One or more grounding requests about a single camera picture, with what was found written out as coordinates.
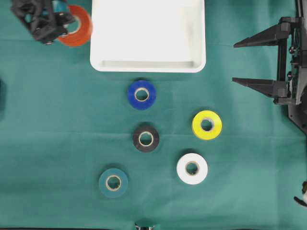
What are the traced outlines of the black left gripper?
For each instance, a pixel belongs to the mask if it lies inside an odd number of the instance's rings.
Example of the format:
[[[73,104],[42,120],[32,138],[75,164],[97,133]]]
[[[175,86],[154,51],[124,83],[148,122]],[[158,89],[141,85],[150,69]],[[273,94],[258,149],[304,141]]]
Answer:
[[[50,0],[13,0],[11,11],[32,37],[45,45],[67,36],[68,25],[75,22],[71,12],[54,13]]]

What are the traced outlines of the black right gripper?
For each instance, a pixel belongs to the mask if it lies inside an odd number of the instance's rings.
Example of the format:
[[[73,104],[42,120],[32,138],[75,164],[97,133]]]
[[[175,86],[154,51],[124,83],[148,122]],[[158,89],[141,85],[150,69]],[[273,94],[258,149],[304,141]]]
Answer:
[[[307,19],[296,18],[296,24],[291,25],[292,55],[291,70],[287,73],[288,96],[275,100],[276,104],[288,106],[289,119],[305,134],[307,133]],[[280,25],[274,25],[260,33],[245,38],[234,44],[234,48],[249,46],[276,46],[279,38]],[[278,96],[274,80],[232,78],[245,87],[249,87],[268,97]]]

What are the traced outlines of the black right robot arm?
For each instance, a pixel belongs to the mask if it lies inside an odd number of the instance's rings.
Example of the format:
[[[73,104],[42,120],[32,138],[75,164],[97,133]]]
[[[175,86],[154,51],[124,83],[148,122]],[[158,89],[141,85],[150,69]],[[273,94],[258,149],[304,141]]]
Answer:
[[[258,91],[273,102],[286,105],[289,119],[304,133],[307,131],[307,2],[296,1],[296,16],[282,17],[279,22],[236,44],[277,46],[277,79],[242,79],[232,81]]]

